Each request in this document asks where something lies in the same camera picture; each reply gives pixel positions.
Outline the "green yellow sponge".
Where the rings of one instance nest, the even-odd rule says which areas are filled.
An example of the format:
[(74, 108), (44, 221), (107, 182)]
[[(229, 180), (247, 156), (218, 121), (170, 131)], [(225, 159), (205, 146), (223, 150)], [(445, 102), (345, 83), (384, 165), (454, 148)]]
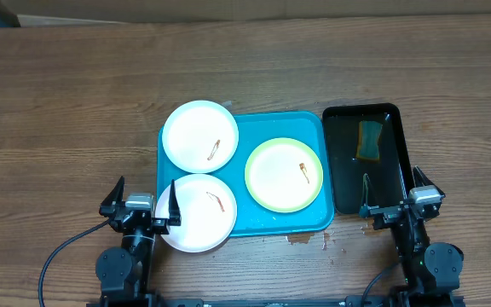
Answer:
[(383, 126), (376, 121), (361, 121), (358, 129), (358, 142), (355, 152), (357, 159), (378, 162), (380, 153), (378, 148), (379, 138)]

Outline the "yellow-green rimmed plate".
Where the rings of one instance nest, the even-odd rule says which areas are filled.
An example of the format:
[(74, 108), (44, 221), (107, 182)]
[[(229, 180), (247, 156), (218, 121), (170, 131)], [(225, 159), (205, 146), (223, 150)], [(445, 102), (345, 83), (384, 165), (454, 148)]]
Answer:
[(257, 146), (245, 163), (245, 185), (262, 207), (292, 213), (311, 205), (323, 185), (321, 160), (296, 139), (279, 137)]

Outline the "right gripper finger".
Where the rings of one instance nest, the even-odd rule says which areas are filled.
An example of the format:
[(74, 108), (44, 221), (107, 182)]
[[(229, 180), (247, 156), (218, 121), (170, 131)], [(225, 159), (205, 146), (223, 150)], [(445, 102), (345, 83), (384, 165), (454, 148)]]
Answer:
[(364, 173), (362, 177), (362, 194), (359, 215), (362, 218), (370, 217), (372, 215), (371, 211), (375, 209), (378, 209), (378, 202), (374, 193), (374, 187), (368, 174)]
[(417, 165), (414, 166), (412, 172), (415, 188), (432, 187), (435, 188), (439, 194), (442, 193), (442, 191), (423, 173), (423, 171)]

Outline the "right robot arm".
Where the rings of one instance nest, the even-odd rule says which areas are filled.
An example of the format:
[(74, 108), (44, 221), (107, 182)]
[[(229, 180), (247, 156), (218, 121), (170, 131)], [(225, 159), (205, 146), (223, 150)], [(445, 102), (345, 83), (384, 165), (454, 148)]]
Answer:
[(371, 217), (375, 230), (389, 229), (396, 244), (398, 264), (406, 280), (379, 300), (380, 306), (458, 306), (462, 298), (452, 291), (459, 288), (464, 253), (455, 245), (430, 242), (425, 223), (440, 213), (445, 194), (419, 167), (413, 168), (414, 187), (395, 206), (374, 204), (374, 189), (363, 176), (361, 217)]

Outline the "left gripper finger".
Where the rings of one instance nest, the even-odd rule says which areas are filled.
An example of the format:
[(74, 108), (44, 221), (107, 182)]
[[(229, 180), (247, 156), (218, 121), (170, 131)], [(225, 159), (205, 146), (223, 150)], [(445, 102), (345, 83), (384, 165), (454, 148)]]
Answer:
[(176, 185), (175, 180), (172, 179), (170, 182), (170, 193), (168, 199), (168, 209), (169, 209), (169, 222), (170, 226), (180, 226), (182, 222), (181, 212), (176, 198)]
[(103, 217), (113, 217), (117, 209), (123, 205), (125, 179), (119, 178), (113, 190), (100, 203), (99, 214)]

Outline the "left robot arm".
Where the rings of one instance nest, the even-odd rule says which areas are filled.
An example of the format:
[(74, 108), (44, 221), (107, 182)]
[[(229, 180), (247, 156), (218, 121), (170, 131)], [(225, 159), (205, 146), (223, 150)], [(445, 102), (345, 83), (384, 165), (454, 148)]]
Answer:
[(166, 306), (157, 292), (148, 290), (156, 235), (167, 235), (181, 225), (176, 186), (170, 183), (168, 217), (156, 217), (152, 194), (130, 194), (123, 199), (124, 178), (120, 177), (101, 202), (99, 213), (122, 237), (121, 245), (106, 249), (96, 260), (101, 282), (100, 306)]

